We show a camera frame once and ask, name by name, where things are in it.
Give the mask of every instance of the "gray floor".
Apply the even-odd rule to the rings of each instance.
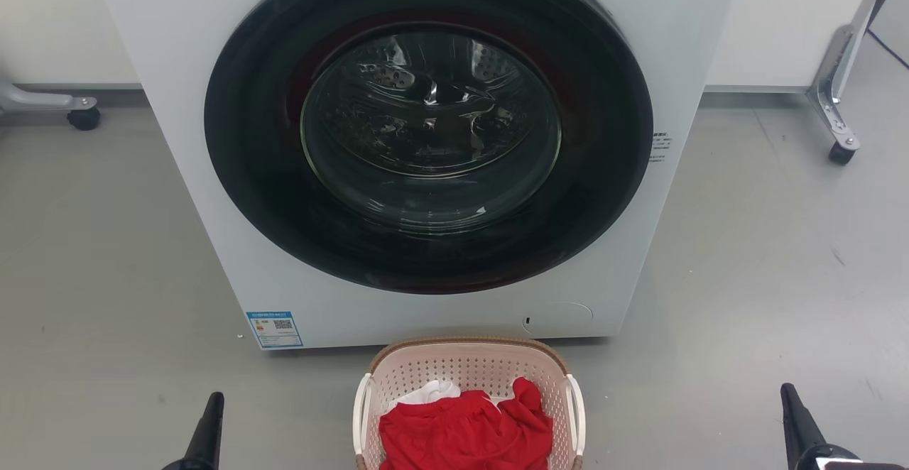
[[[850,166],[798,97],[704,99],[620,337],[562,341],[585,468],[785,468],[791,381],[909,464],[909,72],[861,47]],[[222,467],[351,468],[376,348],[263,354],[148,109],[0,119],[0,466],[156,469],[227,395]]]

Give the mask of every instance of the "washing machine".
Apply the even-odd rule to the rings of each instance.
[[[617,334],[729,2],[107,6],[276,350]]]

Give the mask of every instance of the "white cloth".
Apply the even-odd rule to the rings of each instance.
[[[399,403],[405,405],[428,405],[442,398],[460,398],[461,389],[450,381],[432,380],[423,388],[417,389],[411,393],[406,393],[392,402],[391,408]]]

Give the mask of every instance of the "black caster wheel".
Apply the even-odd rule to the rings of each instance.
[[[88,110],[72,110],[69,114],[66,114],[66,120],[79,131],[91,131],[98,127],[98,121],[101,120],[101,112],[98,111],[97,107]]]
[[[845,165],[845,163],[849,163],[853,154],[855,154],[855,151],[844,149],[839,143],[834,143],[834,146],[830,149],[828,158],[837,165]]]

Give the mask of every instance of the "clothes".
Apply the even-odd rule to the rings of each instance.
[[[461,389],[450,381],[432,380],[423,388],[406,393],[392,402],[392,408],[396,405],[428,405],[442,398],[458,398],[461,396]]]
[[[428,405],[399,403],[379,420],[380,470],[546,470],[553,422],[533,383],[514,380],[514,399],[493,405],[472,390]]]

